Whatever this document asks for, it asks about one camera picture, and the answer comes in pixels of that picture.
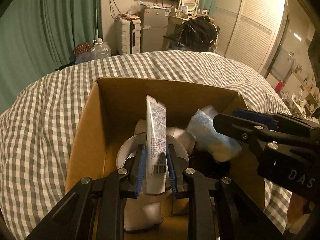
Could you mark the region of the blue white tissue pack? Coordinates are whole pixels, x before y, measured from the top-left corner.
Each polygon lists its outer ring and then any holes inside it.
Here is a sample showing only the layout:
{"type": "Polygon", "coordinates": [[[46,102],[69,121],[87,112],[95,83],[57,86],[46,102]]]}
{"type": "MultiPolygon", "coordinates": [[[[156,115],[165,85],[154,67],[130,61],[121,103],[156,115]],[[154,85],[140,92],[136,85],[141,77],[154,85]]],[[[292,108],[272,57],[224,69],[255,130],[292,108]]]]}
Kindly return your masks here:
{"type": "Polygon", "coordinates": [[[187,132],[193,135],[199,150],[209,152],[217,162],[222,163],[236,158],[242,146],[235,139],[215,130],[213,121],[217,115],[212,105],[198,109],[189,121],[187,132]]]}

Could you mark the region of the white cosmetic tube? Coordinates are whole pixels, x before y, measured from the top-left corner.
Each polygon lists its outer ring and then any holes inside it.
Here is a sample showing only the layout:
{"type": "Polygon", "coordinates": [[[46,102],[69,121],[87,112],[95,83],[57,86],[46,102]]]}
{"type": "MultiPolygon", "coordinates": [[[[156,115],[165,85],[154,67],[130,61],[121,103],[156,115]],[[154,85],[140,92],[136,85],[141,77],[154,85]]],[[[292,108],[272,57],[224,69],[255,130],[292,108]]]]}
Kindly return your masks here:
{"type": "Polygon", "coordinates": [[[146,192],[162,194],[166,187],[167,129],[166,107],[151,96],[146,97],[147,163],[146,192]]]}

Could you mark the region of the green left curtain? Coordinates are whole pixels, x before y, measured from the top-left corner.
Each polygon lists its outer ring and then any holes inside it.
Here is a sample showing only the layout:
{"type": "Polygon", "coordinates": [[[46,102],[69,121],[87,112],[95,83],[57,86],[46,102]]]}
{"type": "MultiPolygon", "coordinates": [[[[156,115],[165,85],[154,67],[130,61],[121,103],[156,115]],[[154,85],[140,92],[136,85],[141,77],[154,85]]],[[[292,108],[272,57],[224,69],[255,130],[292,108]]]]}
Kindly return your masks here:
{"type": "Polygon", "coordinates": [[[1,16],[1,112],[102,34],[101,0],[13,0],[1,16]]]}

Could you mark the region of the brown cardboard box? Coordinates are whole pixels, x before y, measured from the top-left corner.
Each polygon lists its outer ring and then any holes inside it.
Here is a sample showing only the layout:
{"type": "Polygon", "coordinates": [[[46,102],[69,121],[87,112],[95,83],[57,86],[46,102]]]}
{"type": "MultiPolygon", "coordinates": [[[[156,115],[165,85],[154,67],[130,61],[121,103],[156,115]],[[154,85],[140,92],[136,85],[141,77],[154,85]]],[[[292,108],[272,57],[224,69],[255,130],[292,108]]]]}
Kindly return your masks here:
{"type": "MultiPolygon", "coordinates": [[[[198,109],[212,105],[219,113],[247,109],[235,90],[196,83],[135,78],[100,78],[91,89],[77,126],[67,168],[66,193],[82,178],[99,179],[116,170],[122,144],[146,119],[146,95],[164,103],[169,127],[186,128],[198,109]]],[[[243,144],[231,160],[231,178],[257,204],[265,208],[264,179],[258,176],[255,155],[243,144]]],[[[187,239],[187,217],[167,216],[158,229],[124,239],[187,239]]]]}

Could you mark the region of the silver mini fridge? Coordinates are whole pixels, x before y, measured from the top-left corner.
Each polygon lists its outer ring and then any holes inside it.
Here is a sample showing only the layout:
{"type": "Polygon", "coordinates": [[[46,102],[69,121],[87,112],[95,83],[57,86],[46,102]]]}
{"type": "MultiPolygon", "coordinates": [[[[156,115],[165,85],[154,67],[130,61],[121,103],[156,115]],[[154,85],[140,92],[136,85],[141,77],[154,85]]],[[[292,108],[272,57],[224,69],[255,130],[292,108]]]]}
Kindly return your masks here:
{"type": "Polygon", "coordinates": [[[144,8],[141,14],[141,52],[159,51],[167,33],[169,10],[144,8]]]}

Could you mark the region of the white suitcase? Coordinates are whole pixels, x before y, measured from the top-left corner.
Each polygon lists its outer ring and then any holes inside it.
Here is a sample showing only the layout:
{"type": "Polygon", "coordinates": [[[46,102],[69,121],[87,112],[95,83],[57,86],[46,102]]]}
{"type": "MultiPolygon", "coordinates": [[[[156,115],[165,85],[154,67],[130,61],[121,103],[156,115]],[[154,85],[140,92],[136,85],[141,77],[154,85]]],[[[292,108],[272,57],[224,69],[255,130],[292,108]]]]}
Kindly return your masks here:
{"type": "Polygon", "coordinates": [[[141,21],[121,19],[116,23],[117,50],[120,55],[140,52],[141,21]]]}

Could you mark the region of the white tape roll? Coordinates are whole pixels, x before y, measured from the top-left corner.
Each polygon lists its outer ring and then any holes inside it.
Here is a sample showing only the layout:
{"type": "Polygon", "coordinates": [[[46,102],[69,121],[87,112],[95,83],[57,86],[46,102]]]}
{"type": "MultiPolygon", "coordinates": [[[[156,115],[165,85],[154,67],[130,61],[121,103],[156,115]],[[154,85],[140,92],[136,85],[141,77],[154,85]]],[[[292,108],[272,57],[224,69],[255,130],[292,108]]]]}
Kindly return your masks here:
{"type": "MultiPolygon", "coordinates": [[[[117,153],[117,168],[124,167],[126,159],[129,157],[131,153],[135,152],[139,144],[146,145],[146,136],[146,132],[139,133],[137,135],[133,135],[122,144],[120,150],[117,153]]],[[[180,158],[184,158],[187,161],[187,163],[189,163],[188,154],[183,145],[176,138],[167,134],[167,145],[168,144],[173,144],[176,151],[176,155],[180,158]]]]}

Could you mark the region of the black clothes pile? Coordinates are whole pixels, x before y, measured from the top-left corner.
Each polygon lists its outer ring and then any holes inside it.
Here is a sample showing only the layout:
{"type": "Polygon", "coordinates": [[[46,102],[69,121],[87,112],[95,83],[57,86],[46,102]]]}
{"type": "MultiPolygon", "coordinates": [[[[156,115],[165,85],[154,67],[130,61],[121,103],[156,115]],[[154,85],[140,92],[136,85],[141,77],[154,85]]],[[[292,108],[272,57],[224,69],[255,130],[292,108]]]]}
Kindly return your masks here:
{"type": "Polygon", "coordinates": [[[210,52],[218,38],[220,27],[213,24],[208,16],[185,21],[178,26],[176,46],[195,52],[210,52]]]}

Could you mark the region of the clear water jug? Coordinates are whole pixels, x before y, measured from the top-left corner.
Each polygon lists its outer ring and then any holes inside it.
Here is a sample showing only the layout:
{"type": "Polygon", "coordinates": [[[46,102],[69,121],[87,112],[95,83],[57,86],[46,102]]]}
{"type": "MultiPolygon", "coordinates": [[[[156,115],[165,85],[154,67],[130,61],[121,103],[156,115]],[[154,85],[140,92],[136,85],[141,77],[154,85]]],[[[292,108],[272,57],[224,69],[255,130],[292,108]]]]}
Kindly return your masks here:
{"type": "Polygon", "coordinates": [[[91,54],[94,60],[105,59],[111,57],[111,48],[102,38],[97,38],[93,40],[91,54]]]}

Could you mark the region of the white bottle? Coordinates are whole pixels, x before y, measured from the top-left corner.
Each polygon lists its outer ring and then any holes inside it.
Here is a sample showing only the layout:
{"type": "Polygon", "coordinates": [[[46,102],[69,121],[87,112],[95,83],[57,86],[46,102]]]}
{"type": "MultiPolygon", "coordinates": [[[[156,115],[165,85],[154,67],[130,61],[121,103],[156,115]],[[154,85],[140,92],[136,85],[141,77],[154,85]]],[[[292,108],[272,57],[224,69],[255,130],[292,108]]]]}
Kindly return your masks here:
{"type": "Polygon", "coordinates": [[[127,199],[124,207],[124,230],[137,231],[161,224],[161,203],[127,199]]]}

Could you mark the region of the white sliding wardrobe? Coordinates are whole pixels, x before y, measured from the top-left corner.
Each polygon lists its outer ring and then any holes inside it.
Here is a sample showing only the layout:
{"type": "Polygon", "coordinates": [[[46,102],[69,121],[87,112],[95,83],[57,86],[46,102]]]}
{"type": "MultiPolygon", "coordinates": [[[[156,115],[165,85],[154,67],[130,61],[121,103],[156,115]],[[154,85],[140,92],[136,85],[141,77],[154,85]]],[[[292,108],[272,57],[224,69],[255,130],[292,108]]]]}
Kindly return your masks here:
{"type": "Polygon", "coordinates": [[[285,0],[216,0],[220,28],[216,52],[260,72],[268,60],[284,17],[285,0]]]}

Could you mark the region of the brown patterned basket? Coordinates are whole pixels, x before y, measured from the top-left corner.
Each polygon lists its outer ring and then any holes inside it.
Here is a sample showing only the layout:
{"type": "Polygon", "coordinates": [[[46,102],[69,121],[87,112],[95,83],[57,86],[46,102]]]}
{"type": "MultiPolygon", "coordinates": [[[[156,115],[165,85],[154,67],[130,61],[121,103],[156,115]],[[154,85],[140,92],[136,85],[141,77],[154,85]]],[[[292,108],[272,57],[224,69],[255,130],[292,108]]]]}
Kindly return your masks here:
{"type": "Polygon", "coordinates": [[[74,48],[73,53],[75,56],[78,56],[82,53],[90,52],[91,50],[92,50],[92,45],[89,42],[83,42],[74,48]]]}

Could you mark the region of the red fire extinguisher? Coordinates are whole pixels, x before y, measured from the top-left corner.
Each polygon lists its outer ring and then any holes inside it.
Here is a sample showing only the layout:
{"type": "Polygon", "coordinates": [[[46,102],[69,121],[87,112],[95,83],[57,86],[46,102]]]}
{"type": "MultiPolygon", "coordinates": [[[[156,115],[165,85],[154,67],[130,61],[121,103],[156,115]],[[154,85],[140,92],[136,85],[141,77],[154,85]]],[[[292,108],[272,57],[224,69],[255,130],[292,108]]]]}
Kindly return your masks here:
{"type": "Polygon", "coordinates": [[[284,82],[283,81],[278,81],[278,83],[274,87],[275,92],[276,93],[280,93],[280,91],[283,88],[283,86],[284,86],[284,82]]]}

